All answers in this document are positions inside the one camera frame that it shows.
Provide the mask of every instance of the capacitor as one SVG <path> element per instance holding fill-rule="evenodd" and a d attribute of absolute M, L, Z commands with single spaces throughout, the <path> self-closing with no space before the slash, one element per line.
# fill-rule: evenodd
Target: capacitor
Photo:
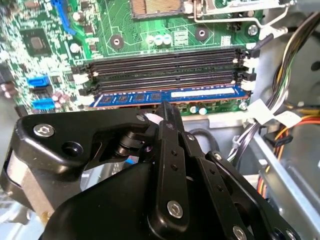
<path fill-rule="evenodd" d="M 192 1 L 185 1 L 183 5 L 185 14 L 192 14 L 194 12 L 194 4 Z"/>
<path fill-rule="evenodd" d="M 164 42 L 164 38 L 161 35 L 156 35 L 154 37 L 154 44 L 157 46 L 162 45 L 162 43 Z"/>
<path fill-rule="evenodd" d="M 190 103 L 189 104 L 189 111 L 192 114 L 196 114 L 198 112 L 198 106 L 196 103 Z"/>
<path fill-rule="evenodd" d="M 206 115 L 207 114 L 207 109 L 206 106 L 204 104 L 199 105 L 199 114 L 200 115 Z"/>
<path fill-rule="evenodd" d="M 12 98 L 14 95 L 16 95 L 18 93 L 18 90 L 13 88 L 13 89 L 10 89 L 8 91 L 5 91 L 4 92 L 4 96 L 7 98 L 7 99 L 10 99 Z"/>
<path fill-rule="evenodd" d="M 78 44 L 76 44 L 75 42 L 71 43 L 69 48 L 70 48 L 70 52 L 73 54 L 77 54 L 80 51 L 80 46 Z"/>
<path fill-rule="evenodd" d="M 61 108 L 61 104 L 60 104 L 59 102 L 55 102 L 55 103 L 54 103 L 54 107 L 55 107 L 56 109 L 59 109 L 59 108 Z"/>
<path fill-rule="evenodd" d="M 153 44 L 154 43 L 154 40 L 155 40 L 155 37 L 152 36 L 152 35 L 148 35 L 145 39 L 146 43 L 147 44 Z"/>
<path fill-rule="evenodd" d="M 0 85 L 2 91 L 10 91 L 11 89 L 14 89 L 15 88 L 15 84 L 12 82 L 12 81 L 9 81 L 9 82 L 6 82 L 6 83 L 3 83 Z"/>
<path fill-rule="evenodd" d="M 76 11 L 72 14 L 72 18 L 80 23 L 85 20 L 85 14 L 82 11 Z"/>
<path fill-rule="evenodd" d="M 61 104 L 65 104 L 66 102 L 68 102 L 70 99 L 70 97 L 67 94 L 63 94 L 60 98 L 59 98 L 59 103 Z"/>
<path fill-rule="evenodd" d="M 165 45 L 170 45 L 170 44 L 171 44 L 171 41 L 172 41 L 172 37 L 171 37 L 170 34 L 165 34 L 165 35 L 163 36 L 163 43 L 164 43 Z"/>
<path fill-rule="evenodd" d="M 54 94 L 52 94 L 51 98 L 53 101 L 57 102 L 59 98 L 61 98 L 61 96 L 62 96 L 62 93 L 59 91 L 56 91 Z"/>

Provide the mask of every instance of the mounting hole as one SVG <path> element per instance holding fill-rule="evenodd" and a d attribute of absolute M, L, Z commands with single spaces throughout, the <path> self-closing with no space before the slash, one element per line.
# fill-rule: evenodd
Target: mounting hole
<path fill-rule="evenodd" d="M 204 31 L 204 30 L 200 30 L 199 31 L 199 36 L 200 37 L 203 37 L 203 36 L 205 36 L 206 35 L 206 32 Z"/>
<path fill-rule="evenodd" d="M 276 234 L 279 240 L 286 240 L 285 235 L 282 233 L 282 231 L 280 231 L 280 229 L 274 228 L 274 233 Z"/>
<path fill-rule="evenodd" d="M 119 39 L 115 39 L 113 40 L 114 45 L 118 46 L 120 44 L 120 40 Z"/>
<path fill-rule="evenodd" d="M 217 186 L 216 186 L 216 189 L 218 189 L 219 192 L 223 192 L 223 191 L 224 191 L 220 185 L 217 185 Z"/>
<path fill-rule="evenodd" d="M 78 157 L 84 152 L 84 149 L 77 142 L 67 141 L 62 145 L 62 151 L 70 157 Z"/>
<path fill-rule="evenodd" d="M 171 164 L 171 168 L 175 172 L 178 171 L 178 167 L 176 165 L 174 165 L 174 164 Z"/>

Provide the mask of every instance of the black cable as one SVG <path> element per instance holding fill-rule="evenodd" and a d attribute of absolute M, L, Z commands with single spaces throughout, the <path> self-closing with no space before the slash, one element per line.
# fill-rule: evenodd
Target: black cable
<path fill-rule="evenodd" d="M 220 148 L 219 148 L 217 140 L 211 134 L 211 132 L 209 132 L 208 130 L 203 129 L 203 128 L 195 128 L 195 129 L 190 130 L 189 133 L 191 133 L 192 135 L 200 135 L 200 136 L 206 137 L 209 141 L 211 151 L 220 152 Z"/>

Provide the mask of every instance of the white sticker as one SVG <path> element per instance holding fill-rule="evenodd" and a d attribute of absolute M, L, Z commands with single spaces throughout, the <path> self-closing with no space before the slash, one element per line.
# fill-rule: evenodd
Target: white sticker
<path fill-rule="evenodd" d="M 274 119 L 285 125 L 288 129 L 301 122 L 301 117 L 292 111 L 284 111 L 275 116 Z"/>
<path fill-rule="evenodd" d="M 275 116 L 272 114 L 272 112 L 268 109 L 268 107 L 264 104 L 264 102 L 261 99 L 258 99 L 257 101 L 251 103 L 247 107 L 247 110 L 250 116 L 252 118 L 255 118 L 255 120 L 261 125 L 275 118 Z"/>

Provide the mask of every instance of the black chip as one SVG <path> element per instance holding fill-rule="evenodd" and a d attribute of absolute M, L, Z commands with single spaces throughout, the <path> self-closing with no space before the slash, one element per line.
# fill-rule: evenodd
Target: black chip
<path fill-rule="evenodd" d="M 75 100 L 77 100 L 77 97 L 75 95 L 71 95 L 70 96 L 70 101 L 74 102 Z"/>
<path fill-rule="evenodd" d="M 152 93 L 151 100 L 160 100 L 161 99 L 161 93 Z"/>
<path fill-rule="evenodd" d="M 14 81 L 14 76 L 6 63 L 0 63 L 0 84 Z"/>
<path fill-rule="evenodd" d="M 142 101 L 145 98 L 144 94 L 138 94 L 135 96 L 134 100 L 136 101 Z"/>
<path fill-rule="evenodd" d="M 105 96 L 104 98 L 102 98 L 102 99 L 100 100 L 100 103 L 108 104 L 108 103 L 111 102 L 111 100 L 112 100 L 112 97 L 111 97 L 111 96 Z"/>
<path fill-rule="evenodd" d="M 52 80 L 53 84 L 60 84 L 61 83 L 61 78 L 59 76 L 52 76 L 51 80 Z"/>
<path fill-rule="evenodd" d="M 90 45 L 89 48 L 90 48 L 91 52 L 96 52 L 97 51 L 97 46 L 96 46 L 95 43 L 93 45 Z"/>
<path fill-rule="evenodd" d="M 87 9 L 89 7 L 89 3 L 87 1 L 82 1 L 80 3 L 80 6 L 81 6 L 81 9 L 84 10 L 84 9 Z"/>
<path fill-rule="evenodd" d="M 68 81 L 69 81 L 69 82 L 72 82 L 72 83 L 74 83 L 74 82 L 75 82 L 75 80 L 74 80 L 74 76 L 72 75 L 72 73 L 67 74 L 67 75 L 66 75 L 66 77 L 68 78 Z"/>
<path fill-rule="evenodd" d="M 84 32 L 85 32 L 86 34 L 92 34 L 92 33 L 94 32 L 94 30 L 93 30 L 93 28 L 92 28 L 91 25 L 85 25 L 85 26 L 83 27 L 83 29 L 84 29 Z"/>
<path fill-rule="evenodd" d="M 122 96 L 118 97 L 118 102 L 124 103 L 127 101 L 127 99 L 128 99 L 127 95 L 122 95 Z"/>
<path fill-rule="evenodd" d="M 21 30 L 20 34 L 31 57 L 51 55 L 52 51 L 43 28 Z"/>

